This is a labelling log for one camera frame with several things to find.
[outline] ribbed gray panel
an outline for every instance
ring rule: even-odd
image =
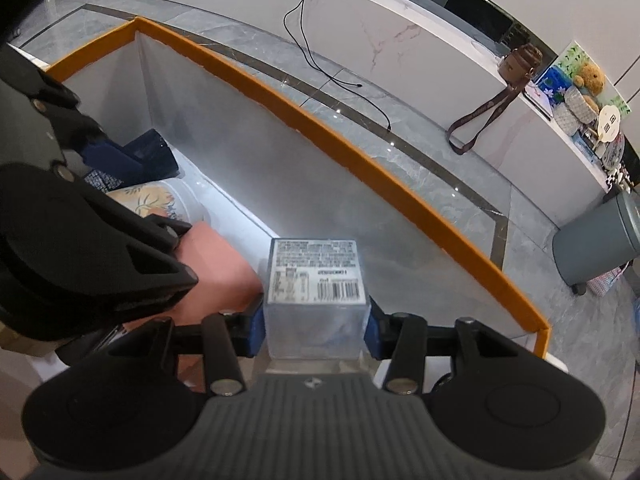
[[[41,468],[31,480],[586,480],[587,461],[546,472],[482,462],[435,427],[417,397],[378,390],[361,374],[262,377],[237,397],[210,400],[169,453],[110,474]]]

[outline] gray marble floor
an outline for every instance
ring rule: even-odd
[[[441,176],[367,130],[363,121],[350,120],[341,113],[340,106],[347,106],[386,128],[386,119],[380,111],[311,68],[295,45],[223,16],[164,0],[53,0],[39,6],[25,20],[22,36],[13,43],[25,44],[25,51],[53,62],[122,23],[113,16],[79,9],[84,4],[147,16],[276,67],[286,75],[274,78],[239,63],[244,70],[283,92],[295,104],[359,145],[433,205],[485,254],[492,251],[495,218],[508,219],[503,271],[552,323],[550,351],[568,365],[574,376],[591,386],[606,406],[607,427],[594,463],[607,475],[613,473],[613,478],[624,478],[640,465],[640,386],[637,385],[632,393],[638,347],[632,327],[634,295],[631,288],[625,280],[620,280],[604,298],[590,292],[580,298],[573,296],[558,275],[550,250],[556,226],[484,160],[473,152],[455,155],[446,143],[444,132],[428,118],[330,60],[316,57],[325,72],[362,84],[356,91],[384,110],[391,122],[392,133],[482,197],[492,208],[489,212],[483,209],[484,206],[478,206],[478,201],[474,203],[463,196],[455,184],[450,184],[451,179],[448,184]],[[56,22],[70,12],[69,17]],[[300,86],[293,88],[291,77],[335,98],[338,104],[329,106],[320,102],[319,94],[316,94],[318,100],[314,99],[308,88],[305,91],[300,91]],[[631,404],[632,417],[627,423],[632,394],[636,402]]]

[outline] trash can lid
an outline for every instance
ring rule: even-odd
[[[640,196],[634,192],[622,192],[616,200],[629,241],[636,253],[640,254]]]

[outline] dark floor border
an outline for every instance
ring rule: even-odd
[[[38,34],[33,36],[27,42],[25,42],[22,46],[25,46],[30,41],[37,38],[39,35],[43,34],[51,27],[55,26],[57,23],[62,20],[68,18],[74,12],[78,12],[78,10],[90,10],[91,12],[98,12],[100,14],[105,14],[107,16],[112,16],[114,18],[119,18],[121,20],[133,20],[136,15],[131,14],[130,12],[125,12],[123,10],[110,9],[109,7],[98,6],[94,4],[84,4],[72,12],[66,14],[62,18],[56,20],[55,22],[48,25],[46,28],[41,30]],[[509,229],[509,219],[500,213],[496,207],[494,207],[491,203],[489,203],[484,197],[482,197],[477,191],[473,190],[470,186],[468,186],[465,182],[462,182],[458,177],[456,177],[449,170],[441,166],[435,160],[433,160],[428,155],[424,154],[418,148],[413,146],[412,144],[406,142],[404,139],[401,139],[393,132],[388,131],[384,126],[381,126],[376,121],[367,117],[366,115],[360,113],[357,110],[345,105],[344,103],[338,101],[338,99],[331,97],[329,94],[322,92],[321,89],[316,88],[315,86],[310,85],[295,76],[292,76],[289,73],[284,72],[274,66],[271,66],[268,63],[265,63],[255,57],[249,56],[244,52],[240,52],[230,46],[219,43],[214,40],[210,40],[209,38],[205,38],[204,36],[200,36],[198,34],[194,34],[192,32],[188,32],[187,30],[183,30],[178,27],[174,27],[172,25],[167,25],[166,23],[158,22],[159,25],[168,28],[180,34],[181,36],[187,38],[188,40],[193,41],[201,46],[208,48],[218,54],[222,54],[225,57],[233,59],[239,63],[247,65],[258,72],[261,72],[265,75],[268,75],[274,78],[277,81],[281,81],[282,83],[295,88],[299,92],[307,95],[309,98],[318,101],[319,103],[335,110],[336,112],[340,110],[340,114],[344,117],[347,117],[357,125],[363,127],[364,129],[370,131],[372,134],[376,135],[380,139],[385,140],[386,142],[393,143],[393,146],[408,156],[411,160],[420,164],[422,167],[433,173],[440,180],[444,181],[446,184],[449,184],[453,189],[457,189],[460,195],[464,196],[468,199],[473,205],[475,205],[478,209],[482,210],[489,218],[491,218],[494,223],[494,240],[492,241],[492,248],[490,254],[490,260],[499,268],[502,269],[504,265],[504,255],[507,244],[507,234]]]

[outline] patterned bag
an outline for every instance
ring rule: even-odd
[[[628,263],[626,263],[623,267],[616,267],[613,270],[609,270],[604,274],[601,274],[592,280],[587,282],[587,286],[591,289],[591,291],[596,295],[603,297],[607,292],[611,290],[611,287],[616,283],[617,280],[620,279],[622,273],[625,272]]]

